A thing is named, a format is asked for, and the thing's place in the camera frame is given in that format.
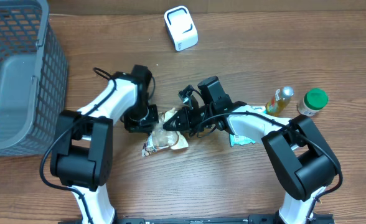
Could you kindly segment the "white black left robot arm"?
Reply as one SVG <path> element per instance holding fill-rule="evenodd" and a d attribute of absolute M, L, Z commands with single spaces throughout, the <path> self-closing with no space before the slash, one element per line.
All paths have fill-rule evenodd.
<path fill-rule="evenodd" d="M 78 111 L 63 110 L 55 139 L 45 152 L 39 174 L 49 187 L 72 192 L 82 219 L 79 223 L 116 223 L 117 214 L 106 188 L 113 164 L 113 126 L 122 120 L 130 133 L 151 134 L 158 122 L 148 87 L 155 84 L 148 67 L 130 73 L 94 72 L 108 85 Z"/>

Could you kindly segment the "brown snack packet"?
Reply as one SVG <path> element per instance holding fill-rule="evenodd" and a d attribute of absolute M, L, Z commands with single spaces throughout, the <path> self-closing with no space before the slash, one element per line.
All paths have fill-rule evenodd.
<path fill-rule="evenodd" d="M 150 156 L 164 149 L 179 150 L 189 147 L 186 138 L 178 131 L 166 131 L 163 124 L 176 114 L 177 110 L 159 113 L 159 122 L 144 143 L 141 154 L 143 157 Z"/>

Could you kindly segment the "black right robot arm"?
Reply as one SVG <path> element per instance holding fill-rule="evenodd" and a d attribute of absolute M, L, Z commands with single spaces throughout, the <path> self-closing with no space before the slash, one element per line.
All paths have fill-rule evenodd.
<path fill-rule="evenodd" d="M 207 128 L 248 137 L 263 145 L 274 172 L 284 188 L 282 206 L 274 214 L 251 214 L 243 223 L 334 223 L 332 215 L 314 212 L 319 199 L 337 190 L 343 181 L 339 161 L 314 124 L 305 115 L 293 119 L 260 112 L 242 102 L 233 102 L 218 77 L 197 85 L 204 105 L 197 106 L 194 89 L 179 92 L 185 104 L 163 125 L 166 131 L 198 136 Z"/>

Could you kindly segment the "clear yellow liquid bottle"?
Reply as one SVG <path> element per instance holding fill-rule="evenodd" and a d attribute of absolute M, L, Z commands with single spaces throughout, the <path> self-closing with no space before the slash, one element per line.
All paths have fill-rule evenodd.
<path fill-rule="evenodd" d="M 294 90 L 291 86 L 284 86 L 277 89 L 272 99 L 265 106 L 266 113 L 272 116 L 278 116 L 287 107 L 293 95 Z"/>

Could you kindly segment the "teal Kleenex tissue pack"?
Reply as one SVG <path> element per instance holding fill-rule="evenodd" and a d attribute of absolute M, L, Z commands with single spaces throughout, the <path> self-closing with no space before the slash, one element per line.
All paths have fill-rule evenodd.
<path fill-rule="evenodd" d="M 266 113 L 265 106 L 252 106 L 252 109 L 260 113 Z"/>

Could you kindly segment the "green lid white jar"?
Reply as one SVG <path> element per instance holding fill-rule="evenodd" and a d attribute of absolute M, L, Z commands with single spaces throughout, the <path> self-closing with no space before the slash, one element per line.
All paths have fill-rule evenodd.
<path fill-rule="evenodd" d="M 328 95 L 324 90 L 313 88 L 297 104 L 297 110 L 300 114 L 314 116 L 328 104 L 328 101 Z"/>

